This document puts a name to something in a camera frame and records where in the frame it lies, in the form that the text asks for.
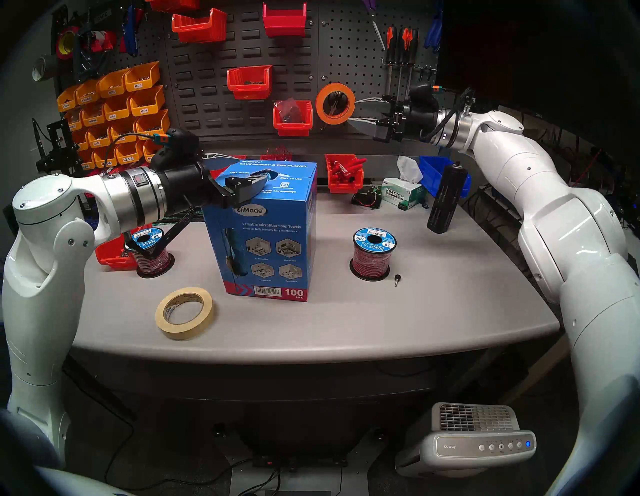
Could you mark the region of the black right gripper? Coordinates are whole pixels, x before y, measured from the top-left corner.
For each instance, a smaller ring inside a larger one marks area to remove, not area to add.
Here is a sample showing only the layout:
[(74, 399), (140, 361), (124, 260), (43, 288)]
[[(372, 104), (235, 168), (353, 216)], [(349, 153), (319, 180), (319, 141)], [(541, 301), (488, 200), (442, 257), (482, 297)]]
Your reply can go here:
[(369, 116), (351, 117), (347, 123), (355, 129), (374, 129), (376, 142), (402, 142), (404, 138), (419, 140), (421, 130), (432, 131), (437, 124), (440, 104), (434, 97), (404, 101), (390, 97), (367, 97), (356, 100), (357, 106), (389, 106), (381, 120)]

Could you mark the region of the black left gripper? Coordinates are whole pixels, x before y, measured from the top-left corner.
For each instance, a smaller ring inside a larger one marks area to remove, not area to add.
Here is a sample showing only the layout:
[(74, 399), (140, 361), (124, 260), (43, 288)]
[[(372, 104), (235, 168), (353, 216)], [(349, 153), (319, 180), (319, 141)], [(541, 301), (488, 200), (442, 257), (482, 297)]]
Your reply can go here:
[(188, 161), (161, 171), (165, 216), (209, 204), (222, 208), (235, 207), (236, 203), (250, 202), (268, 181), (273, 180), (272, 170), (261, 170), (248, 177), (228, 176), (223, 187), (212, 178), (210, 170), (224, 170), (244, 158), (223, 153), (205, 153), (202, 159), (203, 161)]

